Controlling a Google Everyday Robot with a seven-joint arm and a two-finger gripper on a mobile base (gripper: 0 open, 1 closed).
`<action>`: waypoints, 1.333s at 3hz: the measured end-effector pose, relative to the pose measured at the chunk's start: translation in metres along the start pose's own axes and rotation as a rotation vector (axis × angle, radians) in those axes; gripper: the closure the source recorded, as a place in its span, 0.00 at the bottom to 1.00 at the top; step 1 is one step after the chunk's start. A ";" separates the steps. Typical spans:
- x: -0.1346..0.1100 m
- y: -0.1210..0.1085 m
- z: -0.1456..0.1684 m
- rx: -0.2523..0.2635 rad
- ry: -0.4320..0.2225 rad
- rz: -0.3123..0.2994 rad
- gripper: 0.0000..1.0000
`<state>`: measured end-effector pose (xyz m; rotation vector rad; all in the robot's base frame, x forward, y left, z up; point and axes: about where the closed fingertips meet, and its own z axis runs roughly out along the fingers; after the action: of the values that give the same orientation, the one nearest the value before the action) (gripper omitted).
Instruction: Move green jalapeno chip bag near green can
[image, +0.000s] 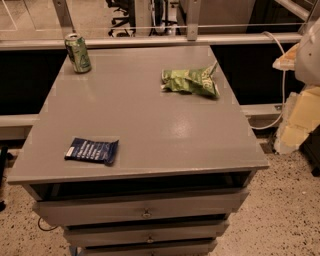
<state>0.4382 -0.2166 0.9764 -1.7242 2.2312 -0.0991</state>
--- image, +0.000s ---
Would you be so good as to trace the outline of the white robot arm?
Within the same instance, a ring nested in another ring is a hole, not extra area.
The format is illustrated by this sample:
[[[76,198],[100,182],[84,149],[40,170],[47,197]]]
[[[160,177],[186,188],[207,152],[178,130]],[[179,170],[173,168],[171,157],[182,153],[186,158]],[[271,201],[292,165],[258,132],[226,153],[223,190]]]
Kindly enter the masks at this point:
[[[276,59],[273,67],[293,71],[295,78],[304,83],[300,93],[291,93],[287,98],[274,142],[277,153],[289,154],[320,125],[320,18],[299,43]]]

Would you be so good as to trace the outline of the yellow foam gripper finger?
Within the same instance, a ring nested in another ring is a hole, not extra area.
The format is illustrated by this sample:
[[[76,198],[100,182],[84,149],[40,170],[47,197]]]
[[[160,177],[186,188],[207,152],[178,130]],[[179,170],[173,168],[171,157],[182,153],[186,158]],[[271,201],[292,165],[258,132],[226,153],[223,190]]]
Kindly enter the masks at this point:
[[[320,125],[320,54],[319,49],[297,43],[277,58],[273,68],[293,71],[305,84],[300,93],[291,93],[283,108],[274,149],[279,154],[297,150],[308,135]]]

